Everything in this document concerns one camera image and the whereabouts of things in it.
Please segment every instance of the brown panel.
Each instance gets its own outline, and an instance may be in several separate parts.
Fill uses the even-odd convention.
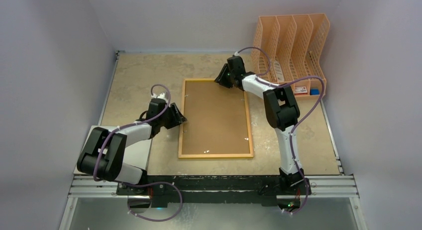
[[[249,107],[243,91],[213,79],[186,79],[179,158],[253,157]]]

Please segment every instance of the purple cable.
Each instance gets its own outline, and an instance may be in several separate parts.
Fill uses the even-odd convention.
[[[242,51],[244,51],[246,49],[256,49],[256,50],[261,51],[265,55],[265,57],[268,59],[268,68],[267,68],[267,71],[265,73],[259,73],[259,74],[256,74],[256,75],[257,76],[267,75],[270,72],[270,68],[271,68],[271,59],[270,59],[270,56],[268,56],[268,54],[264,50],[262,50],[261,48],[259,48],[259,47],[245,47],[245,48],[242,48],[239,51],[237,51],[237,53],[241,53]]]
[[[155,115],[154,117],[152,117],[152,118],[150,118],[150,119],[147,119],[147,120],[144,120],[144,121],[140,121],[140,122],[135,122],[135,123],[126,124],[126,125],[123,125],[123,126],[120,126],[120,127],[116,128],[116,129],[112,130],[112,131],[111,131],[111,132],[107,135],[106,139],[104,140],[104,142],[103,142],[103,144],[102,144],[102,146],[101,146],[100,152],[99,152],[99,154],[98,154],[97,161],[95,162],[94,173],[93,173],[93,177],[94,177],[94,180],[95,180],[95,181],[100,181],[100,180],[101,180],[101,179],[97,178],[98,167],[99,167],[99,165],[100,165],[100,161],[101,161],[101,157],[103,156],[104,149],[105,149],[105,147],[107,146],[107,143],[110,141],[110,138],[111,138],[111,137],[112,137],[112,136],[113,136],[116,132],[118,132],[119,130],[126,129],[126,128],[128,128],[128,127],[132,127],[132,126],[136,126],[136,125],[140,125],[140,124],[149,123],[149,122],[151,122],[151,121],[155,120],[156,118],[160,117],[160,116],[161,116],[161,115],[162,115],[162,114],[163,114],[163,113],[167,110],[167,108],[169,107],[169,104],[170,104],[170,99],[171,99],[171,95],[170,95],[170,91],[169,91],[169,89],[168,89],[166,86],[164,86],[164,85],[162,85],[162,84],[155,84],[155,85],[153,85],[153,86],[151,87],[151,95],[153,95],[152,90],[154,89],[154,87],[157,87],[157,86],[159,86],[159,87],[163,87],[163,88],[166,90],[166,92],[169,94],[169,100],[168,100],[168,102],[166,103],[166,106],[164,107],[164,109],[163,109],[160,113],[158,113],[157,115]],[[157,184],[166,184],[166,185],[170,185],[170,186],[172,186],[172,187],[173,187],[173,188],[177,191],[177,193],[179,194],[179,198],[180,198],[180,206],[179,206],[179,209],[177,209],[177,211],[176,211],[173,215],[171,215],[170,217],[168,217],[168,218],[166,218],[166,219],[150,219],[150,218],[147,218],[147,217],[144,217],[144,216],[141,216],[141,215],[138,215],[138,214],[134,213],[134,212],[130,209],[129,204],[128,204],[128,208],[129,208],[130,213],[132,213],[132,214],[133,214],[134,216],[136,216],[136,217],[139,217],[139,218],[142,218],[142,219],[145,219],[145,220],[148,220],[148,221],[152,221],[152,222],[164,222],[164,221],[167,221],[167,220],[170,220],[170,219],[174,218],[174,217],[175,217],[177,214],[179,214],[179,213],[180,213],[180,211],[182,210],[182,207],[183,207],[182,193],[181,193],[181,192],[180,192],[180,190],[179,190],[176,186],[174,186],[173,184],[170,184],[170,183],[167,183],[167,182],[155,182],[155,183],[144,184],[144,185],[133,185],[133,184],[130,184],[130,183],[123,183],[123,184],[125,184],[125,185],[127,185],[127,186],[131,186],[131,187],[135,187],[135,188],[144,188],[144,187],[153,186],[153,185],[157,185]]]
[[[300,120],[298,121],[298,123],[292,128],[292,131],[290,133],[294,133],[296,128],[315,110],[315,108],[318,106],[318,104],[320,103],[321,99],[322,99],[322,94],[325,92],[325,85],[324,85],[324,81],[321,79],[321,77],[319,76],[307,76],[307,77],[301,77],[297,80],[294,80],[292,82],[283,84],[283,85],[274,85],[274,84],[270,84],[264,81],[261,81],[258,77],[256,77],[256,81],[264,84],[264,85],[269,85],[270,87],[274,87],[274,88],[283,88],[283,87],[287,87],[290,86],[291,84],[294,84],[296,82],[302,81],[302,80],[306,80],[306,79],[310,79],[310,78],[316,78],[321,82],[321,93],[319,94],[318,100],[315,102],[314,106],[309,110],[309,112]],[[302,171],[300,170],[299,164],[296,161],[296,155],[295,152],[293,150],[293,136],[290,135],[289,137],[289,142],[290,142],[290,150],[292,151],[292,156],[293,156],[293,160],[295,162],[296,168],[298,169],[301,177],[303,178],[304,182],[305,182],[305,189],[306,189],[306,194],[305,194],[305,199],[303,204],[301,204],[301,206],[294,212],[290,212],[291,214],[296,214],[298,213],[306,204],[306,201],[308,200],[308,195],[309,195],[309,183],[306,181],[305,175],[302,173]]]

